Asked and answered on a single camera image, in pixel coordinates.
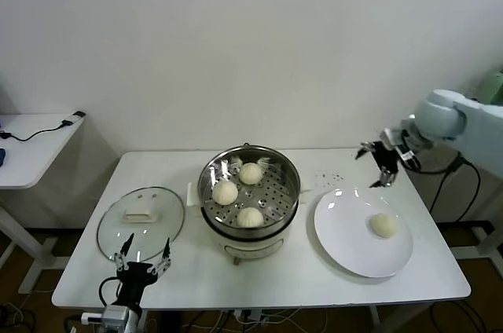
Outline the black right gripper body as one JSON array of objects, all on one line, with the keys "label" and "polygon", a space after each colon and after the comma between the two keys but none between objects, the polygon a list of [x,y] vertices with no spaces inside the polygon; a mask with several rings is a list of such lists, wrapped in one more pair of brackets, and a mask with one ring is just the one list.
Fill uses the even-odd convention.
[{"label": "black right gripper body", "polygon": [[388,150],[381,141],[375,141],[372,154],[380,170],[385,168],[391,174],[398,173],[398,154],[395,150]]}]

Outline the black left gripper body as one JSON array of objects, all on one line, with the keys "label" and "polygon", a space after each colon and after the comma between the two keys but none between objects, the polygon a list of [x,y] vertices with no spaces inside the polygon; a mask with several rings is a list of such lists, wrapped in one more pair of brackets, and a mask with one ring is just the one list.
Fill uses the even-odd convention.
[{"label": "black left gripper body", "polygon": [[128,262],[116,270],[120,288],[116,304],[118,306],[139,306],[144,290],[154,284],[158,277],[158,269],[149,263]]}]

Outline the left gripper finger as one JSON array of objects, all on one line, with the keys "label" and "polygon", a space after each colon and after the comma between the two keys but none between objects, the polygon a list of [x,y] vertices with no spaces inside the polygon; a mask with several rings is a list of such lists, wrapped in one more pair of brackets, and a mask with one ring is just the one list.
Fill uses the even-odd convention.
[{"label": "left gripper finger", "polygon": [[114,262],[116,264],[117,271],[123,271],[127,269],[126,256],[130,250],[130,246],[133,242],[134,234],[131,233],[129,238],[123,243],[119,252],[114,254]]},{"label": "left gripper finger", "polygon": [[171,241],[167,238],[167,242],[163,249],[160,260],[153,266],[152,273],[155,275],[163,275],[171,267]]}]

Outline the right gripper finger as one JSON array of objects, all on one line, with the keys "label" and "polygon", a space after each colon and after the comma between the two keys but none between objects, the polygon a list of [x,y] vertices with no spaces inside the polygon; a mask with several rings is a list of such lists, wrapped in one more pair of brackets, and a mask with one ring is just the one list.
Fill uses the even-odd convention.
[{"label": "right gripper finger", "polygon": [[392,172],[385,166],[380,168],[379,179],[370,185],[370,188],[387,188],[395,182],[395,172]]},{"label": "right gripper finger", "polygon": [[360,148],[357,151],[355,159],[360,159],[363,155],[369,152],[375,152],[376,146],[374,142],[364,141],[361,143]]}]

